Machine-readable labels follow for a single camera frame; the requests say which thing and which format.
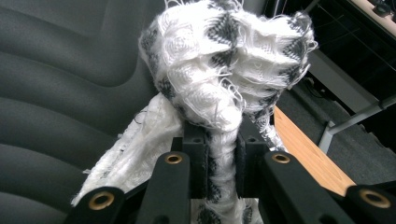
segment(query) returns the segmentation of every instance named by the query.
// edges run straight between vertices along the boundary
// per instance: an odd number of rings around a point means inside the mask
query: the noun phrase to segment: brass insert
[[[169,155],[165,158],[165,161],[169,164],[178,164],[183,158],[177,154]]]
[[[272,159],[273,159],[274,161],[279,162],[279,163],[288,163],[288,162],[290,161],[290,158],[289,158],[289,157],[287,157],[287,156],[285,156],[285,155],[283,155],[283,154],[280,154],[280,153],[274,154],[274,155],[272,156]]]
[[[114,202],[114,194],[102,191],[93,195],[90,200],[90,208],[91,210],[102,210],[108,206],[110,206]]]
[[[384,195],[370,189],[359,190],[361,198],[372,206],[379,208],[389,208],[390,201]]]

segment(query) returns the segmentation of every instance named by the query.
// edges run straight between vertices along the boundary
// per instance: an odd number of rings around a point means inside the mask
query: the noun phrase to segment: wooden board
[[[347,188],[355,185],[279,108],[275,110],[275,126],[290,154],[322,187],[345,196]]]

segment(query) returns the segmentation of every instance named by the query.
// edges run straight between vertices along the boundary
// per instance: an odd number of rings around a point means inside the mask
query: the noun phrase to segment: wooden surface
[[[385,29],[387,29],[391,34],[396,36],[396,23],[392,21],[392,16],[388,15],[385,18],[379,17],[373,12],[373,4],[371,4],[368,0],[351,0],[357,7],[363,10],[368,16],[373,18],[378,24],[382,25]]]
[[[280,109],[275,110],[275,126],[289,153],[319,184],[340,195],[345,195],[355,183],[326,156]]]

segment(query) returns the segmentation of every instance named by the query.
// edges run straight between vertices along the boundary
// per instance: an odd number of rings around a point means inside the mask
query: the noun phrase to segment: twisted fabric
[[[307,53],[317,46],[311,20],[302,13],[257,18],[233,0],[167,3],[139,39],[141,57],[161,92],[145,110],[152,115],[136,128],[140,132],[119,140],[129,143],[123,150],[113,147],[97,163],[74,203],[95,187],[128,191],[148,179],[186,119],[205,127],[210,147],[208,195],[192,201],[191,222],[262,223],[257,201],[236,195],[235,140],[245,113],[271,150],[286,150],[269,120],[281,92],[309,68]],[[151,137],[158,141],[145,144]],[[132,148],[137,144],[143,147]]]

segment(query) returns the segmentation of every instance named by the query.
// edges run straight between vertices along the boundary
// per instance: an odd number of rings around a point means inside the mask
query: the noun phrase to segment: gray upholstery
[[[155,94],[137,38],[163,0],[0,0],[0,223],[62,223]]]

